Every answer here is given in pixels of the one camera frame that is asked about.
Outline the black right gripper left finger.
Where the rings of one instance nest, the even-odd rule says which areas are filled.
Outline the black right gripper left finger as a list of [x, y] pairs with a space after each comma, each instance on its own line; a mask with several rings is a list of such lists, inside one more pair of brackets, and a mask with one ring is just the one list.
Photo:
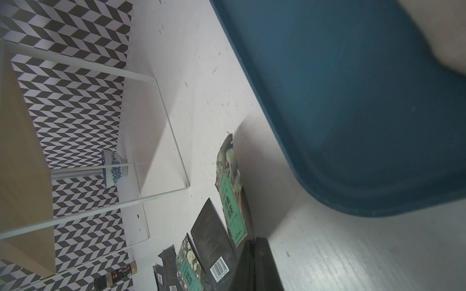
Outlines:
[[254, 291], [256, 289], [255, 242], [247, 240], [241, 253], [230, 291]]

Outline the black tea bag with barcode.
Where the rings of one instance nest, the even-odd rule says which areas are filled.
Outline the black tea bag with barcode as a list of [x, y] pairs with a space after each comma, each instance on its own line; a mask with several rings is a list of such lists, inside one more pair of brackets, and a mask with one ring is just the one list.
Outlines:
[[158, 257], [161, 258], [164, 268], [164, 291], [182, 291], [183, 288], [181, 287], [177, 276], [178, 270], [174, 245], [163, 250]]

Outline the teal rectangular tray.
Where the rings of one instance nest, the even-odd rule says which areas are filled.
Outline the teal rectangular tray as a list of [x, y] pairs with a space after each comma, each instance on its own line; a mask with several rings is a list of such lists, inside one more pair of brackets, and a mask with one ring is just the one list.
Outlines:
[[466, 196], [466, 79], [397, 1], [212, 1], [300, 185], [357, 217]]

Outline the small dark spice bottle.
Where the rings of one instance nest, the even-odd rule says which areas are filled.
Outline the small dark spice bottle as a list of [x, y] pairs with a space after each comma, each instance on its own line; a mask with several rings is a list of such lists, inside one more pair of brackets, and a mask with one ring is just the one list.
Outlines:
[[130, 278], [132, 275], [137, 273], [137, 263], [132, 261], [129, 264], [124, 265], [119, 269], [112, 270], [107, 274], [100, 276], [94, 279], [94, 290], [95, 291], [104, 291], [107, 288], [114, 287], [116, 283]]

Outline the green jasmine tea bag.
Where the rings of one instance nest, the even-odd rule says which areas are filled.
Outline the green jasmine tea bag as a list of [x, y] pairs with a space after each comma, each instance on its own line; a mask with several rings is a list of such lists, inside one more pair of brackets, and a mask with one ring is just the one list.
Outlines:
[[183, 291], [203, 291], [202, 270], [189, 234], [184, 237], [176, 256], [177, 278]]

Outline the beige folded cloth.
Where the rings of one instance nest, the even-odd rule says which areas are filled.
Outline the beige folded cloth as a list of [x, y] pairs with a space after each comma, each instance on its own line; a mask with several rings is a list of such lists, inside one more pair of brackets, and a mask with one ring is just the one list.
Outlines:
[[444, 66], [466, 73], [466, 2], [462, 0], [401, 0]]

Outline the floral tea bag top shelf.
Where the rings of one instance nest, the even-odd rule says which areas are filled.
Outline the floral tea bag top shelf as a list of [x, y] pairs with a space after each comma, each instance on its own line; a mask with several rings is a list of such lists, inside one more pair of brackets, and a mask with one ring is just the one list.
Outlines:
[[254, 226], [233, 145], [230, 133], [217, 154], [215, 186], [222, 202], [230, 244], [239, 256], [245, 241], [254, 238]]

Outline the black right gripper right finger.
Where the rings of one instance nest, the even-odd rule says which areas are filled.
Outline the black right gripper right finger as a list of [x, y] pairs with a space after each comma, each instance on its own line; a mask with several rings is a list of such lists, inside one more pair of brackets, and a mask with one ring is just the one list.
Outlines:
[[255, 290], [284, 291], [269, 242], [266, 238], [255, 240]]

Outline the blue white patterned bowl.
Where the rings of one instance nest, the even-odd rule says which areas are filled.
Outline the blue white patterned bowl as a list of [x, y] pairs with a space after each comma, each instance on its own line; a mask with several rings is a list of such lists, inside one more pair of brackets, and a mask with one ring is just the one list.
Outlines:
[[127, 176], [128, 166], [121, 166], [121, 164], [126, 164], [127, 161], [122, 159], [118, 153], [105, 149], [101, 152], [101, 161], [103, 166], [116, 165], [116, 167], [103, 169], [104, 185], [106, 188], [116, 186], [122, 177]]

